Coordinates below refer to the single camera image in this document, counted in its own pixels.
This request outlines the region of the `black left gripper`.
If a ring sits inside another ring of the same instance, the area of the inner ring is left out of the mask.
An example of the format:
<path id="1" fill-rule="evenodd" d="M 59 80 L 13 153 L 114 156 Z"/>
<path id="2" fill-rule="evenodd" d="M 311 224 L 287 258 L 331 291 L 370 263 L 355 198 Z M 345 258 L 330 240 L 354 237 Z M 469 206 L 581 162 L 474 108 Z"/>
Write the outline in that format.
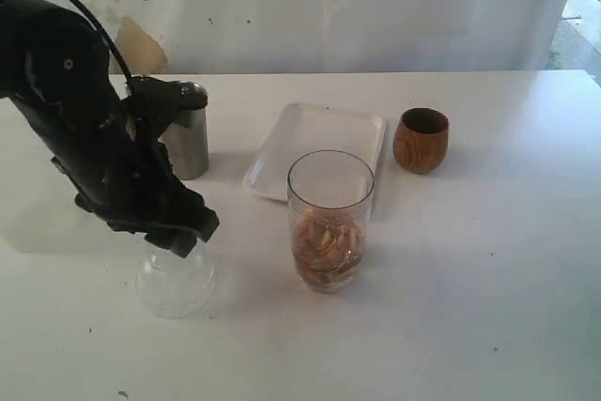
<path id="1" fill-rule="evenodd" d="M 174 175 L 158 136 L 138 132 L 74 134 L 75 204 L 118 232 L 186 258 L 195 234 L 209 242 L 220 225 L 204 197 Z"/>

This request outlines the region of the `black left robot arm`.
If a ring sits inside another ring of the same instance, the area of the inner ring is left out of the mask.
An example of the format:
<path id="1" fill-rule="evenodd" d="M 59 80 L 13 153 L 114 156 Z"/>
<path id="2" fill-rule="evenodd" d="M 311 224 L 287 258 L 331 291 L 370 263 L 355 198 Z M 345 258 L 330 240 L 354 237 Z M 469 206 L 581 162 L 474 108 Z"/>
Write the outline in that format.
<path id="1" fill-rule="evenodd" d="M 76 189 L 76 205 L 115 231 L 186 256 L 215 230 L 203 198 L 174 175 L 161 143 L 207 105 L 192 83 L 136 77 L 120 98 L 109 52 L 81 15 L 43 0 L 1 0 L 1 92 Z"/>

